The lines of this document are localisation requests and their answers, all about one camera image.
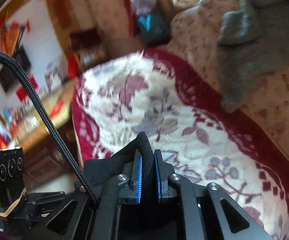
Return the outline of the teal hanging bag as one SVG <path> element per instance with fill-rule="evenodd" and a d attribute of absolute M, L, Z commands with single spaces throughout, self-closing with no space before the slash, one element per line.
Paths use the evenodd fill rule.
<path fill-rule="evenodd" d="M 159 11 L 137 19 L 140 37 L 147 47 L 155 47 L 170 41 L 170 29 Z"/>

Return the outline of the red white floral blanket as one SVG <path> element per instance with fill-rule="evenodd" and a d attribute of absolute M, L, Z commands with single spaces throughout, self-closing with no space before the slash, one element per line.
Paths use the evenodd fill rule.
<path fill-rule="evenodd" d="M 289 159 L 244 112 L 224 112 L 220 99 L 164 50 L 89 69 L 72 99 L 80 165 L 111 157 L 144 132 L 176 172 L 218 183 L 273 239 L 289 239 Z"/>

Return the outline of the black knit pants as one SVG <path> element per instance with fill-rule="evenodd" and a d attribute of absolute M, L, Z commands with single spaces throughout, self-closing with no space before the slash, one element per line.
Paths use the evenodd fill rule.
<path fill-rule="evenodd" d="M 155 159 L 145 132 L 139 133 L 133 141 L 109 158 L 86 160 L 85 177 L 91 186 L 103 185 L 109 178 L 121 174 L 124 165 L 134 161 L 136 151 L 139 151 L 142 156 L 141 202 L 154 201 L 156 198 Z"/>

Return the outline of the clear plastic bag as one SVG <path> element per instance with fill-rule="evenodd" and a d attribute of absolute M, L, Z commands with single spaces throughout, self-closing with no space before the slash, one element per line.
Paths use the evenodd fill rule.
<path fill-rule="evenodd" d="M 130 3 L 136 16 L 147 16 L 155 9 L 157 0 L 130 0 Z"/>

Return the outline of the wooden bedside table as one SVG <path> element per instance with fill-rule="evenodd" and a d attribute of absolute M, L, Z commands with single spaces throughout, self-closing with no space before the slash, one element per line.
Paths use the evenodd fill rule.
<path fill-rule="evenodd" d="M 62 87 L 49 94 L 42 104 L 58 132 L 64 132 L 63 139 L 74 142 L 71 103 L 77 78 L 67 81 Z M 20 146 L 24 152 L 29 151 L 49 136 L 49 131 L 35 109 L 28 112 L 18 123 L 18 128 L 9 143 L 9 148 Z"/>

